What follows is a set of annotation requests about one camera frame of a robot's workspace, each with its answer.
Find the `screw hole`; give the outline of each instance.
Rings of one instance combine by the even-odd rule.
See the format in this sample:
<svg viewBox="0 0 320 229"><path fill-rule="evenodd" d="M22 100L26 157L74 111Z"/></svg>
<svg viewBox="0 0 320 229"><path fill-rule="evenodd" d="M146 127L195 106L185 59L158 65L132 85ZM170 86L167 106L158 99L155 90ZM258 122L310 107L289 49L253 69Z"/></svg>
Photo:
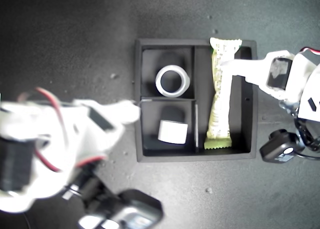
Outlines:
<svg viewBox="0 0 320 229"><path fill-rule="evenodd" d="M78 130L78 127L76 126L76 124L73 124L73 130L76 134L79 134L79 130Z"/></svg>

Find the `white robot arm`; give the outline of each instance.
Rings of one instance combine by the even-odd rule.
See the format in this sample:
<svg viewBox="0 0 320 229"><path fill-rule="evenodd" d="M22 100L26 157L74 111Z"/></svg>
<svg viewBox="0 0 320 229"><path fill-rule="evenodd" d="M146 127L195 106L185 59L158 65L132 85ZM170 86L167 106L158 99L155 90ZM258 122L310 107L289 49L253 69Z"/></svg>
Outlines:
<svg viewBox="0 0 320 229"><path fill-rule="evenodd" d="M5 212L27 211L35 199L60 192L77 167L105 159L125 125L140 117L140 108L128 100L63 104L50 92L37 91L50 105L0 105L0 210Z"/></svg>
<svg viewBox="0 0 320 229"><path fill-rule="evenodd" d="M271 133L260 149L266 162L285 163L294 156L320 160L301 153L304 148L320 152L320 137L314 138L307 128L307 120L320 122L320 65L302 55L307 50L320 55L320 51L304 47L297 55L286 50L275 51L263 60L235 59L220 65L278 99L279 105L293 116L297 134L285 129Z"/></svg>

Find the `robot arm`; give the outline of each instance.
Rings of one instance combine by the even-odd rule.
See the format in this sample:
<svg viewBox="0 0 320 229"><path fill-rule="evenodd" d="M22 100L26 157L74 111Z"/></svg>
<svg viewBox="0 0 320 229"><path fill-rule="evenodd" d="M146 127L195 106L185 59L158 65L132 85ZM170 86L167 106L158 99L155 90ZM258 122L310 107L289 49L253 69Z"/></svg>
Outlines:
<svg viewBox="0 0 320 229"><path fill-rule="evenodd" d="M304 147L320 150L320 137L313 138L306 126L307 120L320 122L320 65L302 55L306 50L320 55L320 51L304 47L297 55L283 50L270 52L262 60L235 59L221 64L234 76L245 77L248 83L278 99L294 118L297 134L285 129L275 131L260 149L266 162L285 163L294 156L320 160L301 153Z"/></svg>
<svg viewBox="0 0 320 229"><path fill-rule="evenodd" d="M93 100L60 103L36 89L50 104L26 101L0 105L0 210L27 211L36 199L77 195L87 215L84 229L147 229L163 217L161 203L138 190L113 194L96 176L140 108L125 100L101 105Z"/></svg>

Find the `black cable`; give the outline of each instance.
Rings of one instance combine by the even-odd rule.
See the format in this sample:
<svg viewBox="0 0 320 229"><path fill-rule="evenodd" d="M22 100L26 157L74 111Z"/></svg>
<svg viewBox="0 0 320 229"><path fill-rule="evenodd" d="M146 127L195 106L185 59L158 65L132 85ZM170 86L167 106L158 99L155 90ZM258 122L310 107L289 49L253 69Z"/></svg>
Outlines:
<svg viewBox="0 0 320 229"><path fill-rule="evenodd" d="M294 154L296 154L300 158L313 160L313 161L320 161L320 156L311 156L311 155L305 155L300 152L294 151Z"/></svg>
<svg viewBox="0 0 320 229"><path fill-rule="evenodd" d="M24 216L25 223L26 223L28 229L31 229L31 225L30 225L29 219L28 219L27 214L25 212L23 213L23 216Z"/></svg>

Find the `black tray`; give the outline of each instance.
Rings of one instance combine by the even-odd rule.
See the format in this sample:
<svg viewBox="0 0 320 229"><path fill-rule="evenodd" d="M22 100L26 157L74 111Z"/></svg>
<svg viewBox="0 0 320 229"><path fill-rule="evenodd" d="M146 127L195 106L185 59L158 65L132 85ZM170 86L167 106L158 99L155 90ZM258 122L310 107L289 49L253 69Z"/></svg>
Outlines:
<svg viewBox="0 0 320 229"><path fill-rule="evenodd" d="M209 40L138 39L136 41L135 99L141 118L135 124L138 162L211 161L252 159L257 146L257 87L241 76L232 79L229 125L232 147L204 149L214 96ZM257 59L255 41L243 40L238 59ZM158 71L167 65L181 66L190 87L178 98L161 95L156 88ZM179 108L188 124L186 143L158 140L160 120L166 107Z"/></svg>

